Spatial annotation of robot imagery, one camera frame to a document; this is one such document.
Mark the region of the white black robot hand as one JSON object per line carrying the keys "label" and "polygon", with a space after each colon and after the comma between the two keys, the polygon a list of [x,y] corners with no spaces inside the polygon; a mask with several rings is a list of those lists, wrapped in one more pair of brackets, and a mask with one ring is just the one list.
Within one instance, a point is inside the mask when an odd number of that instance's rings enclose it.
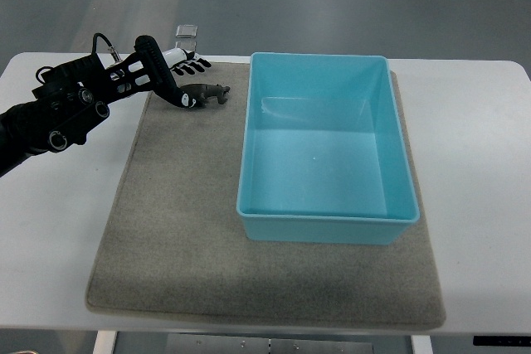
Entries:
{"label": "white black robot hand", "polygon": [[[208,60],[197,55],[194,51],[185,51],[179,47],[164,51],[163,58],[169,70],[179,76],[194,75],[196,72],[202,73],[212,66]],[[201,98],[198,91],[194,93],[192,89],[178,87],[176,83],[163,89],[161,93],[158,93],[158,96],[170,104],[184,109],[201,108],[207,102]]]}

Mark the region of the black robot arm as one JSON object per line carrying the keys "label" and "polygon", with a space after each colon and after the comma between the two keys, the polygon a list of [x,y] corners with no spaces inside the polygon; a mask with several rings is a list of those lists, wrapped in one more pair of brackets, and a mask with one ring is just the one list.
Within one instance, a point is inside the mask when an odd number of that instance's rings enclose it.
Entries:
{"label": "black robot arm", "polygon": [[190,98],[175,83],[158,43],[136,38],[134,52],[105,67],[96,52],[46,69],[31,102],[1,115],[1,173],[28,158],[82,145],[88,133],[110,115],[109,105],[138,92],[153,91],[186,108]]}

